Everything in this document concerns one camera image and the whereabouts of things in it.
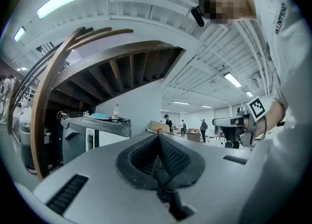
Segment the blue object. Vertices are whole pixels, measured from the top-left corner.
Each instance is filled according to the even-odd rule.
[[[99,114],[99,113],[93,113],[91,116],[97,117],[97,118],[108,118],[107,115],[103,115],[103,114]]]

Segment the gray floor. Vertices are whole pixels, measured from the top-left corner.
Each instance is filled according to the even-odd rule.
[[[0,124],[0,156],[12,180],[30,191],[39,183],[37,175],[27,172],[20,156],[20,146],[13,135],[7,132],[7,126]]]

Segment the water bottle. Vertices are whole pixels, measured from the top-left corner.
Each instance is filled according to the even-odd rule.
[[[114,112],[113,112],[113,119],[117,119],[118,118],[118,112],[119,112],[119,104],[117,103],[116,104],[116,107],[115,107],[115,109],[114,109]]]

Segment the wooden staircase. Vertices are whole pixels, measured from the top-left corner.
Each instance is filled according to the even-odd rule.
[[[112,31],[78,28],[66,41],[55,46],[32,67],[21,83],[16,83],[9,104],[8,131],[12,133],[13,111],[29,86],[42,74],[33,98],[31,150],[39,180],[49,175],[44,154],[44,126],[47,109],[93,108],[113,97],[170,72],[181,48],[161,41],[143,41],[97,52],[69,65],[72,50],[109,36],[132,33],[131,29]]]

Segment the white wall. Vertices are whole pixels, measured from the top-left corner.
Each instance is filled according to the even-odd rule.
[[[166,123],[166,119],[164,119],[164,116],[168,114],[169,119],[172,121],[172,126],[176,126],[177,128],[179,128],[180,125],[180,114],[178,113],[170,113],[168,111],[162,111],[161,112],[161,118],[160,121],[162,121],[162,123]]]
[[[100,104],[96,113],[111,116],[119,103],[119,117],[131,120],[133,137],[145,133],[151,121],[159,121],[161,95],[161,80],[158,80]]]
[[[212,121],[215,118],[215,113],[213,109],[197,111],[193,113],[180,113],[180,119],[184,120],[187,129],[200,129],[201,118],[205,119],[205,122],[208,125],[208,132],[206,132],[206,136],[215,136],[215,127],[212,124]]]

